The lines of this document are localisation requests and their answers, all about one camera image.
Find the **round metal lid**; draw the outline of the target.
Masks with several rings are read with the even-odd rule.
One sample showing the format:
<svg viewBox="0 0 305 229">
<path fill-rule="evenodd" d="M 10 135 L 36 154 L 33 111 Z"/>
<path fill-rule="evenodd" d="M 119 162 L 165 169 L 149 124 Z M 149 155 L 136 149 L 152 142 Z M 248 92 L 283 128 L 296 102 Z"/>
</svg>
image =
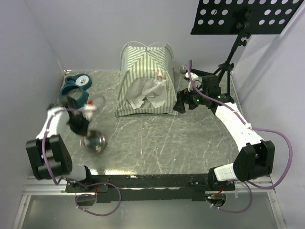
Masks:
<svg viewBox="0 0 305 229">
<path fill-rule="evenodd" d="M 100 154 L 107 147 L 107 139 L 100 130 L 89 130 L 87 135 L 80 139 L 81 147 L 89 153 Z"/>
</svg>

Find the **green checkered pet cushion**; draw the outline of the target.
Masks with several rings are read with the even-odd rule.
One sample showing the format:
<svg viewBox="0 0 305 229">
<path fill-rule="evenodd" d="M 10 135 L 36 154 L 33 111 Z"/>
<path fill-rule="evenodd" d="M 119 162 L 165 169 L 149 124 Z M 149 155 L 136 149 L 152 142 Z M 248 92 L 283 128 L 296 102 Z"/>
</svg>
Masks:
<svg viewBox="0 0 305 229">
<path fill-rule="evenodd" d="M 154 109 L 154 105 L 148 101 L 148 100 L 143 100 L 143 104 L 141 105 L 140 108 L 144 108 L 144 109 Z"/>
</svg>

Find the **green striped pet tent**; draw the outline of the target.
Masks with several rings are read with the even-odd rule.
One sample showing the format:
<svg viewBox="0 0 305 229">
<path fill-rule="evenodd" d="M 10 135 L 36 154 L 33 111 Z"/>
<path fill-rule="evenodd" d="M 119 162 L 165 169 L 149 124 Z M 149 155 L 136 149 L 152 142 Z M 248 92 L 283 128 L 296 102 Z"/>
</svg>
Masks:
<svg viewBox="0 0 305 229">
<path fill-rule="evenodd" d="M 131 43 L 121 59 L 120 84 L 115 116 L 134 114 L 177 115 L 173 59 L 162 44 L 150 49 Z M 154 109 L 140 108 L 148 100 Z"/>
</svg>

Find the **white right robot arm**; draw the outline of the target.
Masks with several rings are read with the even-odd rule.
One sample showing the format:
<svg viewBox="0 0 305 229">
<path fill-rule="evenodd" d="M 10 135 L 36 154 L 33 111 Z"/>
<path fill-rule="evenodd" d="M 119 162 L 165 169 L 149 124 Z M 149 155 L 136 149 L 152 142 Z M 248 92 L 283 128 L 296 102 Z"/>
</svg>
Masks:
<svg viewBox="0 0 305 229">
<path fill-rule="evenodd" d="M 229 180 L 248 181 L 271 174 L 275 155 L 272 141 L 265 141 L 246 122 L 237 104 L 229 93 L 222 93 L 216 75 L 202 78 L 202 84 L 196 86 L 198 76 L 194 73 L 184 77 L 189 85 L 177 93 L 177 102 L 173 109 L 185 113 L 185 105 L 190 110 L 204 105 L 223 123 L 238 148 L 234 162 L 210 169 L 208 185 L 219 190 Z"/>
</svg>

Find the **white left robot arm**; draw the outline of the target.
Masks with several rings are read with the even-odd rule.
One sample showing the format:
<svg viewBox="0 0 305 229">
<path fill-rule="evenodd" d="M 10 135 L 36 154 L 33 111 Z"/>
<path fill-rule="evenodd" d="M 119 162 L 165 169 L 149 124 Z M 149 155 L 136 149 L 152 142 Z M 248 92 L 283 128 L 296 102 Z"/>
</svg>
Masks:
<svg viewBox="0 0 305 229">
<path fill-rule="evenodd" d="M 52 180 L 56 185 L 63 177 L 77 181 L 84 192 L 92 190 L 94 180 L 88 167 L 74 165 L 68 149 L 61 137 L 68 125 L 79 136 L 86 136 L 89 120 L 77 109 L 76 100 L 62 97 L 57 104 L 51 104 L 47 110 L 47 119 L 35 139 L 26 143 L 26 151 L 33 174 L 37 180 Z"/>
</svg>

